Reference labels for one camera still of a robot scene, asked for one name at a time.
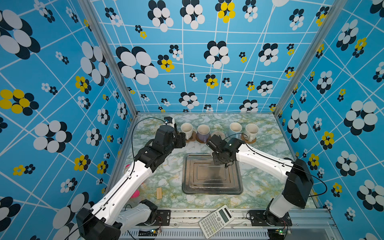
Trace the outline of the multicolour woven round coaster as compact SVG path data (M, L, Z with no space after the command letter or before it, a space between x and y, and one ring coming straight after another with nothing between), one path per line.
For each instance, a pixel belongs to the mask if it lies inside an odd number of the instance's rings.
M212 132L212 137L213 136L219 136L222 140L224 140L226 138L225 133L223 133L222 131L214 131L214 132Z

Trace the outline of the brown wooden round coaster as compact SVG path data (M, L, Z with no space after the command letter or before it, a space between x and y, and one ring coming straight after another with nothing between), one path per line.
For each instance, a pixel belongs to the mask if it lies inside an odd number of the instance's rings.
M211 135L208 135L206 139L201 140L198 136L196 136L196 141L200 144L206 144L211 139L211 137Z

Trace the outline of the cream mug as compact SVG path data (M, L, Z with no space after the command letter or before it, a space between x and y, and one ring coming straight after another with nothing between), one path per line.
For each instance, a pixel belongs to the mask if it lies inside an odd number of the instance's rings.
M254 138L256 138L259 131L260 129L256 124L247 124L245 127L244 135L246 135L249 141L252 141Z
M190 123L184 123L181 125L181 131L185 133L186 140L189 140L193 136L193 125Z

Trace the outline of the tan wicker round coaster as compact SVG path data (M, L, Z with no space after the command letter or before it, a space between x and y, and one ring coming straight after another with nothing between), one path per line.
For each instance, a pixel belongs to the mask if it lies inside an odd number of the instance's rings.
M241 134L241 140L244 141L246 144L254 144L257 141L257 138L254 138L252 141L249 141L246 137L246 135Z

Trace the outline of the light blue handled mug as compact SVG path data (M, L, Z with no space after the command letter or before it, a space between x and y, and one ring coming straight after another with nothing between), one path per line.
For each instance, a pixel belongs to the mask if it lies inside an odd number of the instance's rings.
M229 133L228 133L230 138L241 139L242 133L243 133L243 127L240 123L233 122L230 124Z

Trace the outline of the lavender ceramic mug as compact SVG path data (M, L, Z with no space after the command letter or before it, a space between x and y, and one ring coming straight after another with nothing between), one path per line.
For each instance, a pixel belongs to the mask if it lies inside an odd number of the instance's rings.
M197 135L201 140L206 139L210 135L210 127L208 125L199 125L197 128Z

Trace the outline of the cork paw print coaster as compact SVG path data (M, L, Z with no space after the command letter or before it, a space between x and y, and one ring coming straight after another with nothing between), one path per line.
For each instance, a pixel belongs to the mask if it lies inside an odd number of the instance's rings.
M186 140L186 143L195 142L196 141L196 134L197 134L196 131L193 131L192 136L188 140Z

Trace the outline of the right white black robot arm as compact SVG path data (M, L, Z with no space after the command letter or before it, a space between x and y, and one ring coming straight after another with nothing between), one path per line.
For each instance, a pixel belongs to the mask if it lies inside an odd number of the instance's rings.
M284 221L292 208L305 208L314 180L304 161L274 157L237 138L225 141L214 135L207 146L213 151L215 165L227 167L235 162L245 163L272 175L285 185L282 193L270 201L263 213L263 219L269 225L276 226Z

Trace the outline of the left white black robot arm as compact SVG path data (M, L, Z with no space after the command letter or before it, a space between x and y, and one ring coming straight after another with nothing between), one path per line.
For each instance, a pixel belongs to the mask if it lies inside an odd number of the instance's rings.
M121 234L141 223L156 218L157 206L148 200L122 211L139 186L162 165L174 149L186 145L185 133L175 123L164 122L134 157L130 169L91 209L82 208L77 216L80 237L86 240L117 240Z

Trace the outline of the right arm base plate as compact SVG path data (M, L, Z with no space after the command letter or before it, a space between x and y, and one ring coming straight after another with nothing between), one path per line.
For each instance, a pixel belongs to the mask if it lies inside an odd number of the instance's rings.
M291 227L292 220L287 212L282 218L278 218L265 210L249 210L247 218L253 227Z

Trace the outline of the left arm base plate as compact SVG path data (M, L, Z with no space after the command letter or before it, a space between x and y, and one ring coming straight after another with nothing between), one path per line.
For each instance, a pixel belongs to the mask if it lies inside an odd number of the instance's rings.
M150 213L149 219L144 222L137 224L137 226L169 226L171 220L171 211L170 210L156 210Z

